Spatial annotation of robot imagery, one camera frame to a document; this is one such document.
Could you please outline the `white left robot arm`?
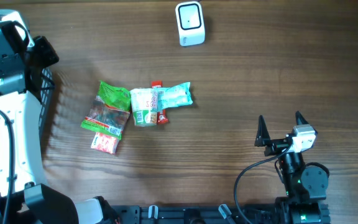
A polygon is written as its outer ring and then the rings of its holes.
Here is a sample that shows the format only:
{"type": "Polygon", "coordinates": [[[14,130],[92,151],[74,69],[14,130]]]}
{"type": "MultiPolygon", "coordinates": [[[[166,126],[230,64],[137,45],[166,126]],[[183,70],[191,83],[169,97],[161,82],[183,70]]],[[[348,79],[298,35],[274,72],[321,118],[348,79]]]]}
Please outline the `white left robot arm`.
{"type": "Polygon", "coordinates": [[[40,150],[44,70],[59,61],[43,36],[0,32],[0,223],[104,223],[109,205],[74,203],[47,185],[40,150]]]}

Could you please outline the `green snack bag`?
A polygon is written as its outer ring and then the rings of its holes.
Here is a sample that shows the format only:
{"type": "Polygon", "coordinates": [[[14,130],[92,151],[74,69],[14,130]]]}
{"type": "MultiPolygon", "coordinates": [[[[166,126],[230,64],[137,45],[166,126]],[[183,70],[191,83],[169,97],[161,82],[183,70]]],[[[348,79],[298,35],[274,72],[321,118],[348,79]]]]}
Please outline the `green snack bag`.
{"type": "Polygon", "coordinates": [[[121,140],[130,110],[131,98],[127,89],[100,81],[96,98],[81,127],[121,140]]]}

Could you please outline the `green instant noodle cup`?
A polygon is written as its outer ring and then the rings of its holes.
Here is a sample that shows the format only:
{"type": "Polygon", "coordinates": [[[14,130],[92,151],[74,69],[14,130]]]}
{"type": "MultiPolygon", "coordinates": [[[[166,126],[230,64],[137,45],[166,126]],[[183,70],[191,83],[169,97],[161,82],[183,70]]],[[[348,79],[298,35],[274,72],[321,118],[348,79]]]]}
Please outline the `green instant noodle cup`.
{"type": "Polygon", "coordinates": [[[135,88],[130,91],[134,124],[138,127],[157,124],[158,93],[153,88],[135,88]]]}

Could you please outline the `red snack packet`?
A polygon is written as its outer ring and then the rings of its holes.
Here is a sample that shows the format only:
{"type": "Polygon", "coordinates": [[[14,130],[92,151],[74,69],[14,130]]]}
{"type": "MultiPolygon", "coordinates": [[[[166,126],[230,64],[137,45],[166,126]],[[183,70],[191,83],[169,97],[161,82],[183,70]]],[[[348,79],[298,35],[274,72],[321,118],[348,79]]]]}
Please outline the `red snack packet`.
{"type": "Polygon", "coordinates": [[[103,133],[96,133],[91,143],[91,148],[109,154],[115,154],[118,144],[118,138],[103,133]]]}

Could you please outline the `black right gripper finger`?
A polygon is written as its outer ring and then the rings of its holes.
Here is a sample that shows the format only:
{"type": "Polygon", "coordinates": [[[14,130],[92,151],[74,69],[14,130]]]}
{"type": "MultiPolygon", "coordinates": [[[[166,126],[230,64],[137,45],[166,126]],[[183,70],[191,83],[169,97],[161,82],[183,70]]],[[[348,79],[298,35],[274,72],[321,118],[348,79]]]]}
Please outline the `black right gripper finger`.
{"type": "Polygon", "coordinates": [[[262,147],[270,145],[270,135],[267,130],[267,125],[265,123],[264,117],[262,115],[258,118],[258,129],[255,137],[254,146],[262,147]]]}
{"type": "Polygon", "coordinates": [[[309,122],[307,122],[307,120],[303,117],[303,115],[299,111],[295,113],[295,119],[297,125],[309,124],[309,122]]]}

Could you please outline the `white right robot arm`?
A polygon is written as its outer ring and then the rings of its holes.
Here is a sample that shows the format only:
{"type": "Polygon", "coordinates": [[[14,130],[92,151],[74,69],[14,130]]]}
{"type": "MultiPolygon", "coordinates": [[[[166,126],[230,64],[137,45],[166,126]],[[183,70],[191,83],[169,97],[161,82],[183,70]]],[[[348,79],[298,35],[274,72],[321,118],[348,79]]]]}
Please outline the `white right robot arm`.
{"type": "Polygon", "coordinates": [[[295,113],[296,125],[281,139],[271,139],[262,115],[259,116],[255,146],[266,156],[277,156],[276,171],[284,184],[285,197],[275,200],[277,223],[330,223],[326,200],[329,170],[318,162],[306,163],[302,153],[313,148],[317,130],[295,113]]]}

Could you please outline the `light blue snack packet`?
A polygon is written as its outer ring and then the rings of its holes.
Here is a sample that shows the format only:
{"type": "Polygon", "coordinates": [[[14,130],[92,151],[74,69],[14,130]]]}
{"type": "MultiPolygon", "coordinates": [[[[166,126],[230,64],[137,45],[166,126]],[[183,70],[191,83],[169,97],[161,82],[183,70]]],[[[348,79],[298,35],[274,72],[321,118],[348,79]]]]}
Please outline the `light blue snack packet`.
{"type": "Polygon", "coordinates": [[[155,90],[158,93],[158,111],[167,108],[192,105],[193,100],[191,97],[190,86],[190,82],[185,82],[170,88],[156,87],[155,90]]]}

